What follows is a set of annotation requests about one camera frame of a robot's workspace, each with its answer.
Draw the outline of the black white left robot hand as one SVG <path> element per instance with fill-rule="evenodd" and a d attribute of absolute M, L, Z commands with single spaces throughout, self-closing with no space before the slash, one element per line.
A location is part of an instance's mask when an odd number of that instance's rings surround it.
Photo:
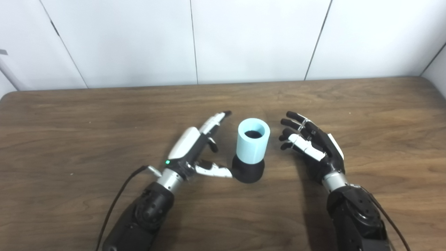
<path fill-rule="evenodd" d="M 219 151 L 213 137 L 221 122 L 231 114 L 230 110 L 219 112 L 207 119 L 199 129 L 187 128 L 169 152 L 166 167 L 184 181 L 195 174 L 232 178 L 229 168 L 200 157 L 206 146 L 209 146 L 213 153 Z"/>

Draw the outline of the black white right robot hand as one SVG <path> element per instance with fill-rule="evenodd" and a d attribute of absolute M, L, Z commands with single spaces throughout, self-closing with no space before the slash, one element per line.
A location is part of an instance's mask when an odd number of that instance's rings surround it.
<path fill-rule="evenodd" d="M 280 123 L 286 128 L 280 135 L 280 149 L 292 149 L 303 156 L 310 180 L 322 184 L 332 173 L 345 173 L 344 153 L 331 134 L 325 133 L 307 117 L 287 111 Z"/>

